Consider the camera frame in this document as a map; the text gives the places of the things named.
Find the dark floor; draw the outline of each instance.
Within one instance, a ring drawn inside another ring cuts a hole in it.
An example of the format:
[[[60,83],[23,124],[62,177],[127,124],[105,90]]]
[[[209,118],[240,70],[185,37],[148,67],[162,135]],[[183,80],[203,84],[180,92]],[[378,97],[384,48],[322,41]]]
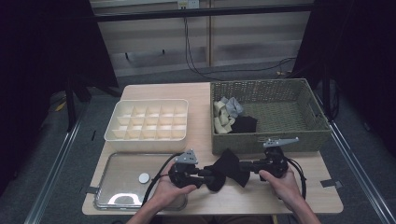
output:
[[[274,73],[220,73],[213,77],[234,79],[274,78]],[[133,77],[119,77],[120,91],[129,84],[172,83],[210,81],[189,71],[152,74]],[[104,134],[117,97],[91,89],[92,100],[83,104],[77,102],[78,110],[87,106],[81,117],[76,139],[65,160],[54,190],[39,223],[106,223],[114,220],[126,221],[128,216],[92,216],[82,214],[81,206],[85,195],[81,189],[91,182],[96,163],[103,148]],[[53,96],[62,97],[62,93]],[[67,129],[66,108],[59,112],[53,104],[43,123],[35,150],[24,164],[19,177],[8,184],[0,198],[1,223],[23,223],[40,192],[51,165],[62,146]],[[385,199],[392,213],[396,211],[396,159],[391,157],[374,132],[368,132],[359,113],[341,94],[340,111],[335,119],[345,136],[351,151],[358,158],[367,175]],[[330,140],[320,150],[332,179],[342,182],[338,189],[344,204],[344,211],[337,215],[319,215],[322,223],[381,223],[377,212],[367,198],[361,185],[352,173],[335,141]],[[279,223],[293,223],[288,216],[278,216]]]

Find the table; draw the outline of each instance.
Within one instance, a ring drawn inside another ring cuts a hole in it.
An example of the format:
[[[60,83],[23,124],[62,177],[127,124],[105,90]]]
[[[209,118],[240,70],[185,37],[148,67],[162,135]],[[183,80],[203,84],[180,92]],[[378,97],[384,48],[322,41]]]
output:
[[[203,168],[213,164],[219,156],[212,154],[210,134],[210,83],[153,84],[127,86],[121,100],[186,99],[189,116],[186,148],[193,148]],[[105,143],[92,178],[91,186],[99,185],[108,157],[116,152]],[[336,214],[343,211],[343,204],[335,187],[323,188],[320,181],[331,179],[320,152],[285,153],[300,163],[307,178],[306,200],[317,214]],[[240,159],[259,159],[263,155],[237,155]],[[295,172],[300,186],[300,177]],[[181,211],[161,211],[159,215],[273,215],[289,214],[285,205],[272,194],[270,186],[252,174],[242,188],[227,178],[223,188],[210,192],[205,185],[189,194],[188,204]],[[85,215],[132,215],[135,211],[101,211],[93,207],[94,195],[87,194],[82,212]]]

